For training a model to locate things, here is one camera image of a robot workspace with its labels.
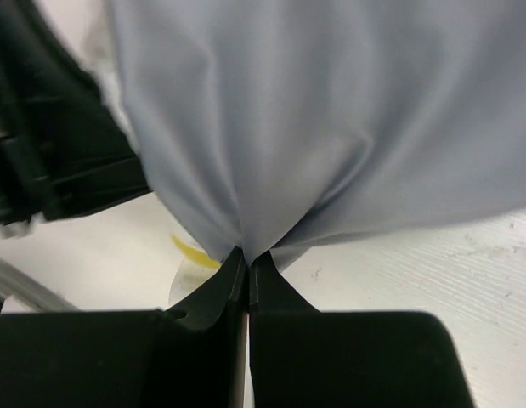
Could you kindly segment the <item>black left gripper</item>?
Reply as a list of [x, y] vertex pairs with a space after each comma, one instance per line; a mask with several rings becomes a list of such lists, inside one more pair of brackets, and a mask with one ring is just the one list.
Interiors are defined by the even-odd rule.
[[0, 1], [0, 226], [80, 218], [150, 192], [141, 162], [32, 1]]

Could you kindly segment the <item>grey pillowcase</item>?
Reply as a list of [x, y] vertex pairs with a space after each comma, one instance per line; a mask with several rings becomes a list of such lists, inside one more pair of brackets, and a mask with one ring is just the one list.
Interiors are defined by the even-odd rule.
[[150, 188], [213, 258], [526, 208], [526, 1], [111, 1]]

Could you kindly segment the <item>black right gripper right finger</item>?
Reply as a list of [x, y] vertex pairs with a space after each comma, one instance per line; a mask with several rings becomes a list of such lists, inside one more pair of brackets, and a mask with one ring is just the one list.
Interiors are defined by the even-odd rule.
[[321, 312], [264, 253], [249, 272], [257, 407], [472, 407], [451, 336], [409, 311]]

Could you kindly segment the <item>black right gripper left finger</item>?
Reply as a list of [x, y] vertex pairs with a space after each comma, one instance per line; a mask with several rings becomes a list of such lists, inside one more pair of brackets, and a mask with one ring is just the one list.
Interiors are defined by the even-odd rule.
[[240, 249], [170, 309], [0, 315], [0, 407], [239, 407]]

